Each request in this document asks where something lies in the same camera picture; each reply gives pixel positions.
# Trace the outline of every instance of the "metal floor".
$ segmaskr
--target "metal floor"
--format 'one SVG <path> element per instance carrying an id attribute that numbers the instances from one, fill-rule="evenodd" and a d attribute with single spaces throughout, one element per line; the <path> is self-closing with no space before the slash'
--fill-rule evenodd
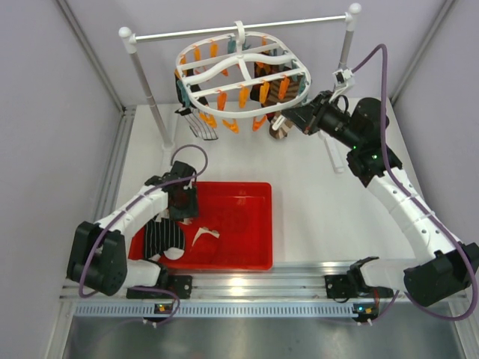
<path id="1" fill-rule="evenodd" d="M 436 310 L 450 315 L 446 304 Z M 122 319 L 75 318 L 64 359 L 465 358 L 453 323 L 395 304 L 373 327 L 319 319 L 175 319 L 153 329 Z M 90 346 L 88 352 L 79 348 Z"/>

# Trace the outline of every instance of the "red plastic container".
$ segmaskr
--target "red plastic container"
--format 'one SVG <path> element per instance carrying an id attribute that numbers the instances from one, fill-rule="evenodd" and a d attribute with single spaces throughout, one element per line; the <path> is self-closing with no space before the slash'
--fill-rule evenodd
<path id="1" fill-rule="evenodd" d="M 249 269 L 272 267 L 271 185 L 261 182 L 198 182 L 200 216 L 179 224 L 186 235 L 185 254 L 159 261 L 176 269 Z M 219 238 L 198 228 L 217 230 Z M 141 259 L 142 236 L 135 236 L 130 259 Z"/>

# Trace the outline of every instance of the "white wall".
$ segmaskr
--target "white wall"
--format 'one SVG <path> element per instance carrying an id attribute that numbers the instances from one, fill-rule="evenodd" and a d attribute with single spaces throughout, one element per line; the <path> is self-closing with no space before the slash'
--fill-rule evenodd
<path id="1" fill-rule="evenodd" d="M 116 91 L 126 105 L 146 103 L 135 71 L 118 38 L 118 29 L 129 26 L 137 34 L 182 31 L 344 13 L 354 0 L 70 0 L 76 16 L 102 61 Z M 390 86 L 394 89 L 418 42 L 427 30 L 439 0 L 359 0 L 363 13 L 350 56 L 351 66 L 384 42 L 390 51 Z M 269 29 L 306 64 L 314 80 L 312 93 L 331 88 L 337 68 L 344 24 L 333 22 L 297 28 Z M 199 39 L 144 43 L 139 54 L 157 102 L 176 102 L 174 60 L 186 46 Z M 379 94 L 380 59 L 374 58 L 358 75 L 352 96 Z"/>
<path id="2" fill-rule="evenodd" d="M 53 1 L 6 1 L 0 32 L 0 358 L 40 358 L 119 114 Z"/>
<path id="3" fill-rule="evenodd" d="M 424 195 L 462 239 L 478 240 L 479 2 L 459 1 L 395 106 Z"/>

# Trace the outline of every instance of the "white hook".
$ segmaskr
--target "white hook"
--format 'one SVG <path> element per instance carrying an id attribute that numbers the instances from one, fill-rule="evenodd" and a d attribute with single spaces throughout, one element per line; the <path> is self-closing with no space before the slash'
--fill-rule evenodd
<path id="1" fill-rule="evenodd" d="M 242 21 L 235 21 L 234 22 L 237 25 L 238 28 L 238 36 L 237 36 L 237 52 L 241 53 L 242 52 L 242 45 L 246 41 L 246 35 L 245 35 L 245 27 L 242 25 Z"/>

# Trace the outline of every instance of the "metal pole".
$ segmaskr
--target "metal pole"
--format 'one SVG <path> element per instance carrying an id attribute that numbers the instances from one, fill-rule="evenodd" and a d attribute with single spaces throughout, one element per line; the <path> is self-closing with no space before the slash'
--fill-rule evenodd
<path id="1" fill-rule="evenodd" d="M 448 14 L 451 12 L 453 6 L 457 3 L 457 0 L 445 0 L 442 3 L 439 12 L 437 13 L 436 17 L 434 18 L 433 24 L 429 27 L 424 39 L 421 41 L 421 45 L 416 50 L 414 57 L 409 62 L 406 71 L 401 76 L 401 80 L 397 87 L 394 89 L 392 97 L 391 97 L 391 104 L 394 106 L 399 99 L 400 95 L 402 94 L 405 86 L 411 79 L 412 74 L 418 68 L 421 59 L 424 57 L 426 50 L 429 48 L 433 38 L 436 36 L 437 31 L 444 23 L 445 19 L 447 18 Z"/>
<path id="2" fill-rule="evenodd" d="M 358 22 L 359 13 L 361 13 L 361 5 L 358 3 L 351 4 L 346 16 L 346 34 L 344 35 L 338 69 L 344 70 L 347 68 L 347 59 L 350 56 L 351 44 L 353 43 L 353 35 L 356 23 Z"/>
<path id="3" fill-rule="evenodd" d="M 120 97 L 118 96 L 115 88 L 112 85 L 109 77 L 106 75 L 105 70 L 102 67 L 102 64 L 98 60 L 97 55 L 95 54 L 93 48 L 91 47 L 90 43 L 88 42 L 85 33 L 83 32 L 78 20 L 75 18 L 70 6 L 65 0 L 54 0 L 54 2 L 59 7 L 60 11 L 63 13 L 64 18 L 68 22 L 68 25 L 73 31 L 76 39 L 78 40 L 80 46 L 83 49 L 87 59 L 90 61 L 91 66 L 94 68 L 95 72 L 97 73 L 100 81 L 105 86 L 106 91 L 112 98 L 113 103 L 117 107 L 119 112 L 123 113 L 123 105 L 121 104 Z"/>
<path id="4" fill-rule="evenodd" d="M 135 66 L 136 74 L 138 75 L 138 79 L 140 80 L 141 87 L 143 88 L 144 95 L 147 97 L 148 105 L 150 106 L 151 114 L 153 115 L 153 119 L 158 126 L 159 133 L 162 136 L 163 140 L 163 148 L 170 149 L 173 147 L 173 141 L 170 139 L 168 135 L 168 131 L 166 131 L 165 124 L 163 123 L 162 115 L 158 111 L 158 106 L 156 106 L 155 98 L 151 93 L 150 85 L 148 84 L 148 80 L 146 75 L 143 71 L 143 66 L 141 65 L 140 57 L 136 51 L 136 46 L 129 42 L 130 37 L 132 36 L 132 32 L 129 28 L 121 28 L 118 32 L 120 37 L 123 40 L 123 44 L 125 45 L 126 51 L 129 53 L 130 58 L 132 59 L 133 65 Z"/>
<path id="5" fill-rule="evenodd" d="M 292 25 L 304 25 L 311 24 L 315 22 L 328 22 L 328 21 L 338 21 L 345 20 L 346 15 L 339 16 L 329 16 L 329 17 L 318 17 L 316 19 L 301 19 L 301 20 L 292 20 L 292 21 L 281 21 L 281 22 L 267 22 L 264 24 L 253 24 L 253 25 L 244 25 L 243 28 L 246 30 L 252 30 L 256 28 L 273 28 L 280 26 L 292 26 Z M 153 35 L 142 35 L 134 36 L 135 42 L 137 43 L 146 43 L 149 41 L 159 41 L 159 40 L 170 40 L 177 39 L 181 37 L 193 37 L 205 34 L 220 34 L 229 31 L 236 31 L 237 26 L 226 26 L 224 28 L 204 28 L 201 30 L 189 30 L 189 31 L 179 31 L 179 32 L 170 32 L 166 34 L 153 34 Z"/>

